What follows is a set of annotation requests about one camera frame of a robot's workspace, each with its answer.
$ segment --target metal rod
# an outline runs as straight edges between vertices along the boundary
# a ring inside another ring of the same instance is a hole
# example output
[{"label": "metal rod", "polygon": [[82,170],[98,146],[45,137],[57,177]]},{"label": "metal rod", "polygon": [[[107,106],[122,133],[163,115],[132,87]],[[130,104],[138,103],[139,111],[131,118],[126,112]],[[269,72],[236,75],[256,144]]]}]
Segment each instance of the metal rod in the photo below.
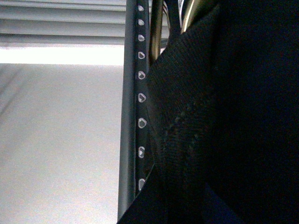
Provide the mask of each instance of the metal rod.
[{"label": "metal rod", "polygon": [[188,3],[181,33],[194,23],[197,18],[205,16],[216,5],[217,0],[191,0]]},{"label": "metal rod", "polygon": [[162,33],[163,0],[153,0],[150,20],[149,64],[152,65],[160,55]]},{"label": "metal rod", "polygon": [[135,198],[135,10],[137,0],[127,0],[125,57],[121,108],[121,148],[118,219]]}]

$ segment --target black metal rack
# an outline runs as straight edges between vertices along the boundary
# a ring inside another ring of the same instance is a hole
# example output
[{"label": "black metal rack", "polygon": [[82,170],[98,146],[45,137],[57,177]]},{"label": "black metal rack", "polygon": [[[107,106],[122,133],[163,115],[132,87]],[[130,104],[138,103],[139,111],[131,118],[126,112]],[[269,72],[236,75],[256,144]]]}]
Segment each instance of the black metal rack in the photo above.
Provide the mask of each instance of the black metal rack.
[{"label": "black metal rack", "polygon": [[149,69],[149,1],[127,0],[118,219],[145,182],[148,134],[146,79]]}]

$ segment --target dark fabric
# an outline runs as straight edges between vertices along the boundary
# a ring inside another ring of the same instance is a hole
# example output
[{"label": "dark fabric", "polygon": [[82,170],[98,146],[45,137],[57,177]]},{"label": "dark fabric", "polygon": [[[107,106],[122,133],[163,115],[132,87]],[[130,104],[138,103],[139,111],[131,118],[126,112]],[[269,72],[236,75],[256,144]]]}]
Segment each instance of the dark fabric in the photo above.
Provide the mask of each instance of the dark fabric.
[{"label": "dark fabric", "polygon": [[298,9],[298,1],[221,1],[207,181],[247,223],[299,222]]},{"label": "dark fabric", "polygon": [[201,214],[205,224],[244,224],[208,184],[205,188]]},{"label": "dark fabric", "polygon": [[150,147],[154,170],[161,182],[159,190],[165,199],[167,221],[160,214],[153,221],[150,218],[156,214],[146,207],[142,210],[145,216],[138,216],[140,207],[136,203],[152,204],[154,194],[160,194],[153,193],[148,198],[143,196],[147,194],[147,186],[151,185],[150,174],[120,224],[129,220],[135,223],[202,223],[204,161],[206,151],[211,147],[210,133],[214,122],[214,91],[209,70],[218,13],[219,7],[216,7],[181,35],[158,58],[148,74],[149,98],[146,103]]},{"label": "dark fabric", "polygon": [[118,224],[165,224],[167,206],[159,173],[152,168],[139,195],[122,216]]},{"label": "dark fabric", "polygon": [[152,223],[203,222],[205,181],[245,223],[299,222],[298,4],[222,0],[152,66]]},{"label": "dark fabric", "polygon": [[164,0],[168,7],[170,31],[168,44],[172,43],[181,33],[178,14],[178,0]]},{"label": "dark fabric", "polygon": [[146,153],[144,154],[144,166],[143,166],[143,172],[145,176],[148,176],[150,174],[150,171],[154,165],[154,158],[153,153],[150,146],[150,132],[147,133],[147,142],[146,142]]}]

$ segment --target blind slat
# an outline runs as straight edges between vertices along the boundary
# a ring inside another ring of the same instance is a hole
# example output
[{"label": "blind slat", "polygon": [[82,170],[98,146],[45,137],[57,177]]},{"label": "blind slat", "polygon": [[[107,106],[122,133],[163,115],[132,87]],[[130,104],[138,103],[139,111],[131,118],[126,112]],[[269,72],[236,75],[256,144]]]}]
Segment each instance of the blind slat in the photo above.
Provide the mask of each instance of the blind slat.
[{"label": "blind slat", "polygon": [[15,7],[36,7],[36,8],[68,8],[68,9],[87,9],[87,10],[107,10],[107,11],[126,11],[125,6],[118,5],[92,5],[92,4],[66,4],[66,3],[47,3],[47,2],[26,2],[0,0],[0,6]]},{"label": "blind slat", "polygon": [[124,37],[2,34],[0,43],[1,46],[11,46],[11,43],[123,45]]},{"label": "blind slat", "polygon": [[125,24],[125,12],[1,6],[0,19]]},{"label": "blind slat", "polygon": [[90,5],[115,5],[125,6],[126,0],[10,0],[10,1],[23,1],[31,4],[37,3],[64,3],[64,4],[90,4]]},{"label": "blind slat", "polygon": [[124,37],[124,24],[0,20],[2,34],[118,36]]}]

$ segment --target white wall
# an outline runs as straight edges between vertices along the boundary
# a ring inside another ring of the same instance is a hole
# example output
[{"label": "white wall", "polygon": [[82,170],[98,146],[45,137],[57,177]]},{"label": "white wall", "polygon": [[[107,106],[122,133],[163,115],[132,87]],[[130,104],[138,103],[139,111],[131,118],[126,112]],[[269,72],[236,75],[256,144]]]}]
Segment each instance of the white wall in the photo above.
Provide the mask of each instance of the white wall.
[{"label": "white wall", "polygon": [[0,224],[117,221],[122,66],[0,65]]}]

